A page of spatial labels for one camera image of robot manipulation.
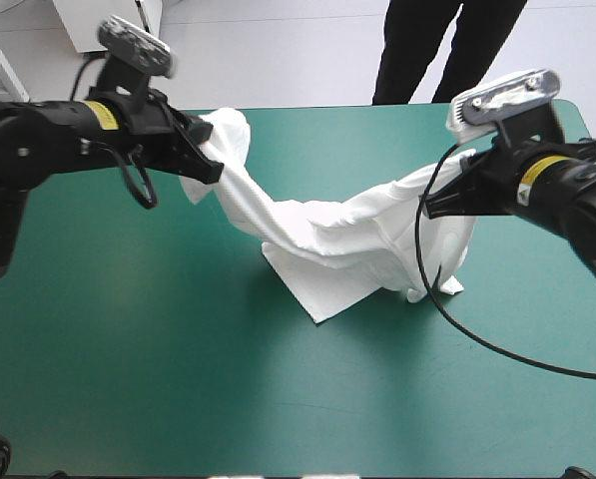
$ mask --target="yellow stripe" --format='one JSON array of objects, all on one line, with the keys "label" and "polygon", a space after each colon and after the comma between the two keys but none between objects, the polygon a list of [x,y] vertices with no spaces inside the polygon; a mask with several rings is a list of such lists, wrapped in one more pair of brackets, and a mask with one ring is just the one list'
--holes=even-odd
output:
[{"label": "yellow stripe", "polygon": [[521,182],[519,183],[528,187],[532,187],[533,183],[535,183],[535,180],[537,180],[537,177],[539,177],[539,175],[541,175],[544,172],[544,170],[554,165],[555,163],[563,162],[564,160],[569,160],[569,158],[562,157],[560,155],[542,158],[528,169],[528,171],[524,174],[524,177],[521,179]]},{"label": "yellow stripe", "polygon": [[103,130],[120,130],[116,117],[114,117],[114,114],[111,113],[111,110],[109,110],[102,103],[92,102],[91,100],[85,100],[83,103],[87,105],[92,112],[94,112],[96,118],[98,119],[98,123],[100,123],[100,128]]}]

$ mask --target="robotic arm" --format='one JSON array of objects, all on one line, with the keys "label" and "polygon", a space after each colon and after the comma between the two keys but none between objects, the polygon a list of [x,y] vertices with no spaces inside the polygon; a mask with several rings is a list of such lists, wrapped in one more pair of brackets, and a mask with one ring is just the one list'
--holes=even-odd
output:
[{"label": "robotic arm", "polygon": [[596,276],[596,140],[565,142],[551,105],[557,93],[557,76],[535,70],[457,96],[447,127],[458,145],[497,135],[428,196],[425,211],[430,218],[515,215],[566,238]]},{"label": "robotic arm", "polygon": [[[118,17],[104,22],[98,36],[109,54],[86,101],[0,102],[0,277],[29,192],[51,175],[117,167],[145,208],[157,204],[146,169],[205,184],[220,178],[223,165],[198,148],[212,125],[174,110],[149,88],[152,76],[172,75],[169,47]],[[134,182],[131,166],[144,187]]]}]

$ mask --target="person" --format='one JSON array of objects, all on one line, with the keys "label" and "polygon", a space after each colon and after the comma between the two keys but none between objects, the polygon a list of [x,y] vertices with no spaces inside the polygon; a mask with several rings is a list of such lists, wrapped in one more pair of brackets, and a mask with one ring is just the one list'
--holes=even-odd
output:
[{"label": "person", "polygon": [[476,86],[510,34],[526,0],[390,0],[374,105],[408,103],[461,6],[433,103]]}]

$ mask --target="black cable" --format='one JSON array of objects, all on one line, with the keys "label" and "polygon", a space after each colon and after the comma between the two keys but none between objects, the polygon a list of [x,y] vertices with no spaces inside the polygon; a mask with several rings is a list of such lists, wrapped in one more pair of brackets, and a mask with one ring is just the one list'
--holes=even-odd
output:
[{"label": "black cable", "polygon": [[549,364],[547,362],[537,361],[535,359],[531,359],[529,357],[522,356],[520,354],[509,351],[507,349],[504,349],[502,347],[499,347],[495,344],[488,342],[487,340],[479,337],[474,332],[470,331],[468,328],[466,328],[466,326],[464,326],[463,324],[458,322],[453,316],[451,316],[450,313],[444,308],[441,301],[437,298],[437,296],[433,292],[433,290],[430,286],[430,283],[428,282],[428,277],[426,277],[426,272],[424,271],[424,262],[423,262],[423,258],[422,258],[421,244],[420,244],[420,240],[419,240],[419,222],[421,219],[424,205],[426,203],[426,199],[428,198],[428,194],[430,193],[430,189],[432,188],[433,184],[435,183],[435,180],[437,179],[437,175],[439,174],[439,171],[441,170],[442,165],[448,159],[448,157],[450,157],[450,155],[452,155],[455,152],[455,150],[457,150],[457,147],[458,147],[457,145],[453,145],[452,147],[450,147],[448,149],[448,151],[446,153],[444,153],[444,155],[441,157],[441,159],[437,163],[437,166],[435,167],[435,170],[433,171],[433,174],[431,175],[430,180],[428,181],[428,185],[424,189],[424,193],[422,193],[422,195],[419,199],[419,206],[417,207],[417,213],[415,214],[415,254],[417,256],[417,267],[419,268],[419,273],[421,274],[421,280],[424,283],[426,292],[428,292],[428,296],[433,301],[433,303],[435,304],[435,307],[441,313],[441,315],[444,316],[444,318],[453,327],[455,327],[462,334],[465,334],[466,336],[471,338],[473,341],[486,347],[487,349],[490,349],[491,351],[496,352],[497,354],[501,354],[502,356],[509,357],[510,359],[514,359],[515,361],[523,362],[524,364],[528,364],[529,366],[537,367],[539,369],[545,369],[547,371],[556,372],[558,374],[564,374],[567,376],[581,377],[584,379],[593,379],[596,381],[596,372],[586,372],[586,371],[579,371],[577,369],[568,369],[566,367],[556,366],[553,364]]},{"label": "black cable", "polygon": [[158,205],[158,197],[156,195],[156,190],[154,189],[153,184],[151,183],[151,178],[147,174],[147,170],[140,162],[140,151],[138,150],[134,154],[129,155],[129,160],[133,164],[134,167],[138,170],[140,174],[140,179],[143,181],[146,189],[146,193],[144,193],[136,182],[134,182],[133,178],[131,177],[131,173],[129,172],[129,168],[127,167],[127,162],[125,159],[118,153],[118,151],[113,148],[111,145],[107,145],[104,143],[96,143],[94,144],[95,147],[98,149],[108,152],[111,154],[113,159],[118,164],[118,168],[120,168],[120,172],[122,174],[122,180],[131,193],[131,196],[145,209],[150,210]]},{"label": "black cable", "polygon": [[89,52],[85,54],[85,61],[78,69],[78,73],[76,74],[76,80],[74,81],[74,87],[71,89],[71,95],[69,95],[70,102],[73,102],[74,98],[76,98],[76,91],[78,90],[78,86],[80,85],[82,74],[85,73],[87,67],[96,60],[102,60],[103,58],[105,58],[105,56],[105,52]]}]

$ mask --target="white towel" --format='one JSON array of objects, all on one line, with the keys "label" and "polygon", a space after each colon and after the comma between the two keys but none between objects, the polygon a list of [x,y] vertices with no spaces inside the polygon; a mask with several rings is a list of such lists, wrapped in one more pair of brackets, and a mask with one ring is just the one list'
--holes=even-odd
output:
[{"label": "white towel", "polygon": [[[419,196],[435,165],[377,185],[344,203],[275,202],[245,168],[251,141],[245,116],[224,108],[204,119],[214,130],[201,148],[225,168],[214,185],[182,178],[185,193],[197,204],[213,190],[229,221],[263,241],[265,258],[316,323],[380,287],[403,291],[410,302],[424,298],[413,227]],[[473,153],[448,159],[433,190],[457,176],[461,158]],[[463,290],[453,275],[464,261],[473,225],[470,217],[421,219],[426,274],[434,282],[439,273],[438,284],[445,293]]]}]

